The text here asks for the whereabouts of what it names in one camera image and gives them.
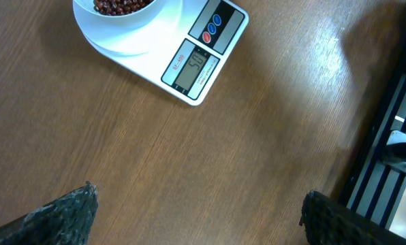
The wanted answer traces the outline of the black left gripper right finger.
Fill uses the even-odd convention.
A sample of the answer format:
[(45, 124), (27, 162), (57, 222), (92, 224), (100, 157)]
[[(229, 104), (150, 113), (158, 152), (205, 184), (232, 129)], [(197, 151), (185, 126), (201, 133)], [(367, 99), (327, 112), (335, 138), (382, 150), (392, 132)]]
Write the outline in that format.
[(313, 190), (303, 200), (299, 225), (310, 244), (404, 245), (406, 239), (388, 229), (398, 204), (389, 201), (377, 224)]

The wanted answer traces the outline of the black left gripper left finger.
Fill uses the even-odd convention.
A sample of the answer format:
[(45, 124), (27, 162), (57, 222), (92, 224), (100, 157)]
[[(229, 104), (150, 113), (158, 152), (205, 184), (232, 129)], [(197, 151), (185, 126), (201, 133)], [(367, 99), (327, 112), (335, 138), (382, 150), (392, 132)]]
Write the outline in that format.
[(87, 182), (0, 226), (0, 244), (87, 244), (98, 206), (97, 188)]

